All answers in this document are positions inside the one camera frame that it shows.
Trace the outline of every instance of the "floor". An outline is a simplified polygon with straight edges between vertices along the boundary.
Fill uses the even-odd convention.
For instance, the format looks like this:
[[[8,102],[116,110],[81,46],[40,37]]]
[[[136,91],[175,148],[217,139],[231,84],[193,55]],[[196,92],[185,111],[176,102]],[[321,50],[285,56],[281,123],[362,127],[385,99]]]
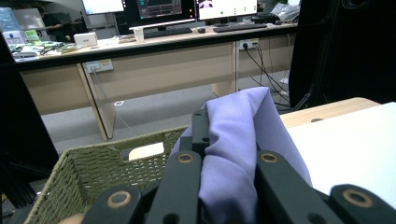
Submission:
[[[242,78],[238,83],[238,89],[258,87],[262,80],[262,86],[268,86],[271,89],[279,114],[290,112],[289,71],[273,73],[270,77],[272,81],[266,76]],[[114,135],[108,141],[190,125],[191,114],[200,109],[206,101],[217,97],[212,92],[212,86],[205,85],[126,100],[116,107]],[[42,119],[59,154],[71,147],[106,142],[100,134],[91,108],[45,115]],[[36,191],[40,191],[44,185],[45,181],[33,183]],[[8,200],[3,202],[4,223],[9,222],[13,209]]]

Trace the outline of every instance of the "white cup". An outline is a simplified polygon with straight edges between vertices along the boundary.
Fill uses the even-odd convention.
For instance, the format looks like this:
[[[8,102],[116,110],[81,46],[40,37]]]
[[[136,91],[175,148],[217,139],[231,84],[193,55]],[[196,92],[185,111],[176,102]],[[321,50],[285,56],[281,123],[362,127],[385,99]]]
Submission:
[[[145,40],[143,28],[134,29],[134,37],[136,38],[136,43],[142,43]]]

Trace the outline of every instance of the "black keyboard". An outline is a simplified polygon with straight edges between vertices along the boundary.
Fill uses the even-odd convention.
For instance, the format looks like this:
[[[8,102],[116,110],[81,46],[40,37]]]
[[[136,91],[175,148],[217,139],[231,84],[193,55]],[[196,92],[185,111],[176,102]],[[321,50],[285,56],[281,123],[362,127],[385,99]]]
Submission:
[[[189,27],[183,27],[172,30],[163,30],[163,31],[145,33],[145,38],[154,38],[154,37],[169,36],[169,35],[184,35],[190,33],[192,33],[192,30]]]
[[[232,32],[232,31],[259,29],[259,28],[267,28],[267,25],[259,24],[259,23],[232,25],[232,26],[216,27],[216,28],[213,28],[213,31],[216,33],[224,33],[224,32]]]

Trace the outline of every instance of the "wicker basket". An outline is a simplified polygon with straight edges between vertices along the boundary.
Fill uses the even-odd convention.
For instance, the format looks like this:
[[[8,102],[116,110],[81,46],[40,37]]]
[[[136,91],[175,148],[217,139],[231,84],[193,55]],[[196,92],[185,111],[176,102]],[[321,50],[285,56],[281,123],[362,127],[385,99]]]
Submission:
[[[25,223],[58,223],[84,213],[99,194],[118,185],[144,189],[162,177],[170,151],[187,127],[136,138],[67,149],[56,163]],[[123,161],[121,151],[163,142],[164,153]]]

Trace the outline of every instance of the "lavender fabric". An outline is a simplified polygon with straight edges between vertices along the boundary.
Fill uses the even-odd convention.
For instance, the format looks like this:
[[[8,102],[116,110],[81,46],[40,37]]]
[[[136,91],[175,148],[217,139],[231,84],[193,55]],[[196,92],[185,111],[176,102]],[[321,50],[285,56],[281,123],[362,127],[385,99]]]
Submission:
[[[199,197],[207,222],[256,223],[256,143],[285,157],[312,186],[268,88],[239,91],[210,100],[204,107],[210,122],[210,146],[205,150]],[[191,127],[182,136],[191,136]]]

